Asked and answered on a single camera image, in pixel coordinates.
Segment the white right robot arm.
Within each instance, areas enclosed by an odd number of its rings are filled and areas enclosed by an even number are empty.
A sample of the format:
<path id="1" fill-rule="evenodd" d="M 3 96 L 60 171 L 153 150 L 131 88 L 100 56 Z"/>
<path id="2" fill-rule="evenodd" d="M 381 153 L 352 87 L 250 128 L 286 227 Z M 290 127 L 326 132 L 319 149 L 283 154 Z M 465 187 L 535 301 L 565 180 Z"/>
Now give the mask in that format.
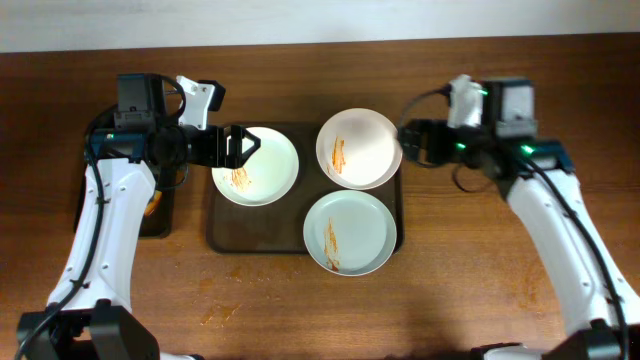
<path id="1" fill-rule="evenodd" d="M 551 350 L 497 343 L 473 359 L 636 359 L 639 296 L 607 250 L 584 204 L 574 163 L 557 140 L 538 136 L 533 83 L 523 77 L 474 81 L 460 75 L 427 93 L 443 96 L 445 120 L 397 123 L 406 160 L 481 171 L 528 231 L 560 303 L 567 337 Z"/>

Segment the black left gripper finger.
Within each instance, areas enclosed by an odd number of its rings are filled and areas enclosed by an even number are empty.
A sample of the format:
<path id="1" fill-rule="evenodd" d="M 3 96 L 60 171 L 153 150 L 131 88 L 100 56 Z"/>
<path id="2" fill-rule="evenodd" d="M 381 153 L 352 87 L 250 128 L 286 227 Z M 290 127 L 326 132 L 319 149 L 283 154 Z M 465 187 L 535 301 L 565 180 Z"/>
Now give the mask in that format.
<path id="1" fill-rule="evenodd" d="M 227 168 L 228 169 L 242 168 L 257 151 L 258 151 L 258 148 L 250 148 L 244 152 L 231 151 L 227 155 Z"/>
<path id="2" fill-rule="evenodd" d="M 253 147 L 261 146 L 261 139 L 240 125 L 231 125 L 228 134 L 228 147 L 242 147 L 243 141 L 248 140 Z"/>

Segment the white plate with sauce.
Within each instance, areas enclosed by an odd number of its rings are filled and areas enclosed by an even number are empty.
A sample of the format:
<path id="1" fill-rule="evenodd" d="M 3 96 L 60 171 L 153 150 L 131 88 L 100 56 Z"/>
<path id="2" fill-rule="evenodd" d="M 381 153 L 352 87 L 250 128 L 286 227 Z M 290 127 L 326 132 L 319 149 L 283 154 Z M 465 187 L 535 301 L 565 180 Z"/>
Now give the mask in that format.
<path id="1" fill-rule="evenodd" d="M 267 127 L 249 127 L 248 132 L 261 140 L 242 168 L 213 168 L 212 179 L 228 200 L 255 207 L 273 203 L 294 185 L 299 172 L 299 157 L 294 144 L 284 134 Z"/>

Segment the light blue plate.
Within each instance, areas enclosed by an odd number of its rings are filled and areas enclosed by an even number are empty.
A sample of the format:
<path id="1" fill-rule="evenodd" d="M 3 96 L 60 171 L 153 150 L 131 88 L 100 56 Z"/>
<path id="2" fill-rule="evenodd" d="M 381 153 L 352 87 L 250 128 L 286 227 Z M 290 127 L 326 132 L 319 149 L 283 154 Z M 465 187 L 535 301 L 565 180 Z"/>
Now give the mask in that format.
<path id="1" fill-rule="evenodd" d="M 356 277 L 378 270 L 390 259 L 398 241 L 398 225 L 378 198 L 340 190 L 311 206 L 302 234 L 307 252 L 320 267 Z"/>

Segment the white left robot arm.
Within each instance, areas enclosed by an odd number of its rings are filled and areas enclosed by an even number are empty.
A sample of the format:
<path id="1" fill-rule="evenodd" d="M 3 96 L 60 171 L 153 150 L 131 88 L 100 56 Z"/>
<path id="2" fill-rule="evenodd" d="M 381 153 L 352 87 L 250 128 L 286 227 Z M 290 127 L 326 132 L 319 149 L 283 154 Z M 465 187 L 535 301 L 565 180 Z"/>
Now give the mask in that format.
<path id="1" fill-rule="evenodd" d="M 22 314 L 18 359 L 166 359 L 132 314 L 140 228 L 159 192 L 190 164 L 238 169 L 261 140 L 239 125 L 209 124 L 226 90 L 184 76 L 122 74 L 116 104 L 84 135 L 85 193 L 64 271 L 41 312 Z"/>

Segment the orange green sponge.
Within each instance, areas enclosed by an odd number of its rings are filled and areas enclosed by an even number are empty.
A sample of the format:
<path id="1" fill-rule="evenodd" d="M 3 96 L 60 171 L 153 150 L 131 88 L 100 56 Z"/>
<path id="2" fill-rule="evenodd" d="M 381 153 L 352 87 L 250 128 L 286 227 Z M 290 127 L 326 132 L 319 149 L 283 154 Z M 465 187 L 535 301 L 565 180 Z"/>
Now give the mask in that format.
<path id="1" fill-rule="evenodd" d="M 149 203 L 145 208 L 145 211 L 144 211 L 145 217 L 151 216 L 155 212 L 155 210 L 157 209 L 157 207 L 161 202 L 161 199 L 162 199 L 162 192 L 155 190 L 152 198 L 150 199 Z"/>

